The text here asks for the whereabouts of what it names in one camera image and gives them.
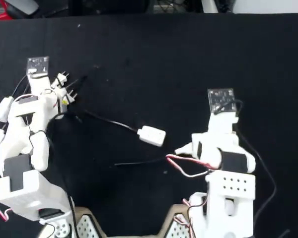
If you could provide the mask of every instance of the white robot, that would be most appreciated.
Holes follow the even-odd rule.
[[[192,155],[209,170],[207,193],[194,193],[189,202],[189,223],[196,238],[250,238],[253,236],[253,200],[255,199],[255,158],[239,146],[233,131],[238,115],[232,89],[208,90],[210,121],[208,131],[192,134],[192,142],[175,150]],[[172,159],[187,159],[167,155]]]
[[[28,59],[31,94],[8,97],[0,104],[0,121],[8,122],[6,134],[0,130],[0,203],[26,219],[54,226],[56,237],[64,238],[74,230],[74,203],[40,172],[48,167],[47,125],[67,110],[75,96],[63,87],[67,75],[59,73],[50,83],[48,61],[48,57]]]
[[[0,121],[9,123],[6,134],[0,130],[0,203],[26,219],[53,226],[49,237],[78,238],[72,199],[40,173],[48,167],[49,121],[62,118],[67,105],[75,100],[75,95],[63,87],[67,75],[58,74],[50,83],[48,60],[29,59],[26,76],[31,94],[5,98],[0,104]],[[238,121],[233,90],[209,90],[209,101],[208,131],[192,134],[192,142],[175,151],[193,158],[166,156],[187,177],[206,175],[209,188],[207,193],[194,193],[189,201],[184,201],[189,206],[188,222],[184,217],[174,216],[174,220],[189,226],[193,238],[248,238],[253,235],[255,176],[249,173],[255,170],[255,158],[239,146],[232,130]],[[146,126],[137,133],[141,140],[157,146],[162,145],[165,137],[164,131]],[[174,159],[190,160],[208,170],[190,176]],[[8,210],[1,213],[3,218],[7,218]],[[91,229],[81,233],[83,237],[88,236],[88,230],[91,237],[106,237],[89,217],[81,219],[77,227],[85,226],[86,220]]]

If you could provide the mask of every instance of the wire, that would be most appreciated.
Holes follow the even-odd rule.
[[[76,84],[80,80],[82,80],[82,78],[78,78],[77,80],[75,80],[74,82],[72,82],[68,86],[66,86],[65,88],[68,89],[69,87],[71,87],[72,85]]]
[[[57,14],[57,13],[60,13],[60,12],[62,12],[62,11],[66,11],[66,10],[68,10],[68,9],[69,9],[69,6],[65,6],[65,7],[62,7],[62,8],[60,8],[60,9],[56,9],[56,10],[54,10],[54,11],[45,13],[44,15],[42,15],[42,18],[45,18],[45,17],[51,17],[51,16],[53,16],[53,15],[55,15],[55,14]]]
[[[50,237],[54,234],[56,228],[55,228],[55,226],[53,226],[52,224],[47,223],[47,225],[52,226],[52,227],[54,228],[52,234],[50,234],[48,237],[46,237],[46,238],[50,238]]]
[[[190,219],[190,216],[189,216],[189,211],[193,208],[193,207],[204,207],[205,204],[207,204],[208,202],[208,196],[209,196],[209,189],[210,189],[210,186],[208,185],[208,191],[207,191],[207,194],[206,194],[206,198],[204,201],[202,201],[202,203],[200,205],[192,205],[188,208],[187,210],[187,216],[188,216],[188,219],[189,219],[189,225],[192,229],[192,232],[193,232],[193,238],[197,238],[196,235],[195,235],[195,232],[194,232],[194,229],[193,229],[193,225],[192,225],[192,222],[191,222],[191,219]]]
[[[14,96],[15,96],[15,94],[16,94],[18,88],[20,87],[21,83],[24,81],[24,79],[25,79],[26,77],[27,77],[27,74],[24,75],[24,76],[20,79],[20,81],[18,82],[18,84],[17,84],[17,86],[15,87],[14,91],[12,92],[11,97],[14,98]]]
[[[17,102],[18,100],[20,100],[21,98],[25,98],[25,97],[34,97],[35,95],[31,94],[31,93],[28,93],[28,94],[23,94],[19,97],[17,97],[13,102]]]
[[[148,160],[142,162],[130,162],[130,163],[114,163],[114,166],[125,166],[125,165],[143,165],[143,164],[151,164],[164,161],[165,158],[155,159],[155,160]]]
[[[216,170],[217,168],[213,168],[209,163],[204,163],[201,160],[197,160],[194,158],[190,158],[190,157],[181,157],[181,156],[177,156],[177,155],[172,155],[172,154],[167,154],[165,156],[166,158],[171,158],[171,159],[176,159],[176,160],[186,160],[186,161],[190,161],[190,162],[194,162],[200,165],[203,165],[204,167],[211,169],[211,170]]]
[[[237,128],[237,126],[235,125],[235,131],[237,133],[237,135],[244,141],[244,143],[247,145],[247,147],[252,150],[257,158],[259,159],[259,161],[261,162],[265,172],[267,173],[269,179],[271,180],[274,190],[272,192],[272,194],[267,198],[267,200],[260,206],[260,208],[257,210],[255,216],[254,216],[254,228],[256,226],[257,220],[259,218],[259,216],[262,214],[263,210],[265,209],[265,207],[267,206],[268,203],[270,203],[272,201],[272,199],[275,197],[276,193],[277,193],[277,185],[275,182],[274,177],[272,176],[272,174],[270,173],[269,169],[267,168],[264,160],[262,159],[262,157],[260,156],[260,154],[257,152],[257,150],[255,150],[255,148],[247,141],[247,139],[243,136],[243,134],[239,131],[239,129]]]
[[[103,120],[103,121],[108,122],[108,123],[112,123],[112,124],[116,124],[116,125],[122,126],[122,127],[124,127],[124,128],[127,128],[128,130],[131,130],[131,131],[135,132],[135,133],[138,132],[138,130],[137,130],[136,128],[132,128],[131,126],[128,126],[128,125],[123,124],[123,123],[121,123],[121,122],[117,122],[117,121],[114,121],[114,120],[110,120],[110,119],[103,118],[103,117],[101,117],[101,116],[99,116],[99,115],[96,115],[96,114],[94,114],[94,113],[92,113],[92,112],[90,112],[90,111],[88,111],[88,110],[85,110],[84,112],[85,112],[88,116],[90,116],[90,117],[92,117],[92,118],[94,118],[94,119],[99,119],[99,120]]]
[[[285,230],[280,236],[278,236],[278,238],[284,238],[288,233],[290,233],[289,229]]]
[[[239,99],[234,99],[234,100],[231,100],[231,101],[228,101],[226,103],[224,103],[223,105],[221,105],[219,108],[215,109],[213,111],[213,114],[214,115],[217,115],[217,114],[220,114],[222,113],[222,109],[225,108],[227,105],[230,105],[230,104],[236,104],[236,103],[239,103],[239,110],[236,112],[236,116],[239,115],[240,111],[242,110],[243,106],[244,106],[244,103],[242,100],[239,100]]]
[[[29,88],[30,88],[30,84],[28,83],[22,94],[26,94],[29,91]]]
[[[48,142],[49,142],[49,144],[50,144],[50,146],[51,146],[51,148],[52,148],[54,154],[56,154],[55,146],[54,146],[54,144],[52,143],[51,139],[50,139],[50,138],[48,137],[48,135],[46,134],[46,132],[43,131],[43,130],[39,130],[39,131],[37,131],[35,134],[37,134],[37,133],[39,133],[39,132],[42,132],[42,133],[45,134],[45,136],[46,136],[46,138],[47,138],[47,140],[48,140]],[[68,198],[68,201],[69,201],[69,204],[70,204],[70,208],[71,208],[71,212],[72,212],[72,217],[73,217],[73,225],[74,225],[75,234],[76,234],[76,237],[79,237],[79,235],[78,235],[78,231],[77,231],[76,218],[75,218],[75,210],[74,210],[74,207],[73,207],[73,203],[72,203],[71,197],[70,197],[70,195],[69,195],[69,193],[68,193],[69,188],[68,188],[68,186],[67,186],[67,183],[66,183],[66,180],[65,180],[65,177],[64,177],[63,173],[61,173],[61,170],[60,170],[59,168],[58,168],[58,170],[59,170],[59,173],[60,173],[61,176],[62,176],[62,180],[63,180],[63,183],[64,183],[64,187],[65,187],[65,190],[66,190],[66,195],[67,195],[67,198]]]
[[[172,166],[174,166],[177,170],[179,170],[185,177],[188,177],[188,178],[195,178],[195,177],[198,177],[198,176],[206,175],[206,174],[208,174],[208,173],[210,172],[209,170],[206,170],[206,171],[204,171],[204,172],[202,172],[202,173],[199,173],[199,174],[189,175],[189,174],[187,174],[186,172],[184,172],[184,170],[183,170],[183,169],[182,169],[176,162],[174,162],[174,161],[171,159],[171,158],[178,159],[179,156],[166,155],[165,157],[166,157],[167,161],[168,161]],[[188,158],[187,160],[193,162],[192,160],[195,160],[195,159]],[[206,165],[203,164],[201,161],[196,160],[196,161],[194,161],[194,162],[197,163],[197,164],[200,164],[200,165],[203,165],[203,166],[206,167]]]

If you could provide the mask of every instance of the black surface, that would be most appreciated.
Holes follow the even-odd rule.
[[[32,170],[29,154],[7,158],[4,162],[4,177],[10,177],[10,191],[23,189],[23,172]]]
[[[221,169],[224,171],[247,173],[247,157],[245,154],[221,151]]]
[[[0,101],[24,75],[28,57],[50,56],[50,75],[71,80],[96,65],[78,106],[108,118],[167,131],[157,148],[115,125],[82,119],[56,123],[60,156],[44,174],[61,184],[62,165],[77,206],[90,208],[108,235],[157,233],[173,203],[205,191],[204,178],[184,178],[165,162],[114,167],[113,162],[163,158],[205,131],[208,88],[234,88],[245,102],[239,128],[258,149],[278,185],[257,238],[285,229],[298,237],[298,14],[126,15],[0,22]],[[184,166],[189,173],[194,171]],[[272,192],[260,164],[255,209]],[[37,222],[11,215],[0,237],[35,237]]]

